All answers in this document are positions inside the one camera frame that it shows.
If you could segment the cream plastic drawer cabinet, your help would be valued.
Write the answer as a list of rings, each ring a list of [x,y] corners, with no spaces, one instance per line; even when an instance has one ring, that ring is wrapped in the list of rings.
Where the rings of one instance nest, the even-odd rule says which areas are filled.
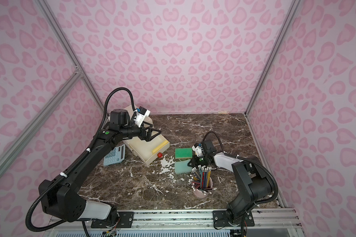
[[[150,142],[160,134],[160,131],[153,127],[153,121],[149,117],[150,111],[144,107],[125,108],[128,112],[127,123],[125,125],[125,140],[132,140],[138,137],[140,141]]]

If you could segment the green sponge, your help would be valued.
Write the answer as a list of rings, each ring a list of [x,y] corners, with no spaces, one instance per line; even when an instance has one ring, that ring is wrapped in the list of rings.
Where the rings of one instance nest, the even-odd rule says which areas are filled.
[[[192,159],[193,156],[192,148],[176,148],[175,149],[175,159]]]

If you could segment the light mint sponge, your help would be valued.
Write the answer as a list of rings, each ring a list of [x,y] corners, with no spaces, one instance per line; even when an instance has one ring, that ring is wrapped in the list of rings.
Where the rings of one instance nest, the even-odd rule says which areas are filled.
[[[192,167],[189,166],[190,160],[175,162],[175,174],[191,173]]]

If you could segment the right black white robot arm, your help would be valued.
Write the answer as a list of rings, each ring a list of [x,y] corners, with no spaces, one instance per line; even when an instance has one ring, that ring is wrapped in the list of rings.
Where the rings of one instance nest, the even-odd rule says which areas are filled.
[[[243,236],[253,219],[251,211],[260,204],[274,201],[278,196],[278,184],[272,173],[255,156],[243,158],[224,150],[217,151],[213,142],[206,137],[192,146],[191,187],[203,195],[214,190],[210,183],[213,167],[223,168],[234,174],[238,194],[227,204],[226,210],[214,216],[214,228],[240,227]]]

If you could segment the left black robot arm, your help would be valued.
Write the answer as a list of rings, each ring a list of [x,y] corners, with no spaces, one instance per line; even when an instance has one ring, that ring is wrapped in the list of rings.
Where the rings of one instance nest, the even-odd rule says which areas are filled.
[[[115,109],[107,116],[111,97],[120,91],[130,96],[133,115],[125,109]],[[39,185],[39,196],[30,206],[25,226],[32,232],[44,232],[65,222],[96,221],[104,227],[115,227],[119,223],[117,208],[105,202],[88,201],[79,195],[81,186],[100,163],[122,141],[134,137],[150,142],[161,134],[161,131],[144,120],[150,111],[144,107],[137,108],[131,91],[125,87],[114,89],[106,98],[103,117],[89,146],[77,159],[53,180],[44,180]],[[45,214],[60,220],[44,227],[37,227],[32,222],[32,215],[38,205]]]

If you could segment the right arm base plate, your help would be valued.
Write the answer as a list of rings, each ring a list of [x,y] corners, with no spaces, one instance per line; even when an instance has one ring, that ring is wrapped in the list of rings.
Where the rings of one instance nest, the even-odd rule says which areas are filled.
[[[216,229],[221,229],[225,227],[240,227],[242,217],[244,217],[244,224],[246,227],[254,227],[255,222],[252,216],[252,213],[244,212],[238,217],[234,217],[231,215],[228,210],[214,210],[212,211],[213,215],[213,224]]]

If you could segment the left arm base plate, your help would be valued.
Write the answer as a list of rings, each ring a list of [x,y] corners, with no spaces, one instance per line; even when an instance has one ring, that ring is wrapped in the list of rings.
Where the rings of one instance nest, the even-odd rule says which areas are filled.
[[[91,223],[92,229],[131,228],[134,219],[134,212],[120,211],[110,213],[104,220],[94,219]]]

